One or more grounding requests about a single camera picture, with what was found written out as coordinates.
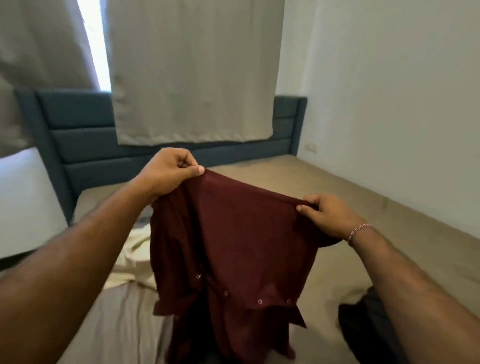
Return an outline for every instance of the beige curtain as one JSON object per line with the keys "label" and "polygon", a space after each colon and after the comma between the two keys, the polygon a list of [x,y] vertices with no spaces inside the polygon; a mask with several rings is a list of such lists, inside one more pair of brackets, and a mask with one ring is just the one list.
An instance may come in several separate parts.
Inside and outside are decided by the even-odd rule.
{"label": "beige curtain", "polygon": [[0,2],[0,157],[31,144],[15,86],[98,88],[76,0]]}
{"label": "beige curtain", "polygon": [[120,144],[272,135],[283,0],[104,0]]}

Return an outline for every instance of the forearm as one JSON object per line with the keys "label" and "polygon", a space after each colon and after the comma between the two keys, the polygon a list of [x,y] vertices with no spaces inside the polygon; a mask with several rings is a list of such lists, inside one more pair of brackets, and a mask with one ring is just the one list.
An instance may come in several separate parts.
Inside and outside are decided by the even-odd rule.
{"label": "forearm", "polygon": [[2,277],[0,357],[11,363],[58,360],[147,204],[146,193],[129,183]]}
{"label": "forearm", "polygon": [[372,228],[352,246],[410,362],[479,363],[480,320]]}

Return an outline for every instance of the left hand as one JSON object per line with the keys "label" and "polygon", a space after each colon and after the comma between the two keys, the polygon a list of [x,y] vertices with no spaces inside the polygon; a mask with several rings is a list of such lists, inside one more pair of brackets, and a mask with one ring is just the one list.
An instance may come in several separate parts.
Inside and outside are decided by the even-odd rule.
{"label": "left hand", "polygon": [[151,202],[176,189],[184,180],[205,172],[187,149],[163,148],[132,182],[151,195]]}

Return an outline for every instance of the headboard panel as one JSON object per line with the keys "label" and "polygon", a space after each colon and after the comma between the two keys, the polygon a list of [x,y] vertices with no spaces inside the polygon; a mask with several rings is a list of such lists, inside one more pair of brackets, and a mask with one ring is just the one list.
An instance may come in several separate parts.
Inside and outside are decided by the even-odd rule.
{"label": "headboard panel", "polygon": [[165,146],[190,149],[206,167],[296,155],[307,105],[305,97],[276,96],[274,133],[267,140],[120,146],[111,93],[18,89],[16,95],[67,221],[83,190],[130,180]]}

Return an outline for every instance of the shirt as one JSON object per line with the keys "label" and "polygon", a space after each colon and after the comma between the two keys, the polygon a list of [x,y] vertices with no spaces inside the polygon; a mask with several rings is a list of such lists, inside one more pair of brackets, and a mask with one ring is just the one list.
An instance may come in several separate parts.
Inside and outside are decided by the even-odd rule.
{"label": "shirt", "polygon": [[262,363],[270,349],[295,357],[288,325],[305,327],[297,300],[318,247],[338,242],[299,204],[209,170],[154,202],[154,314],[175,318],[168,363],[212,348],[239,363]]}

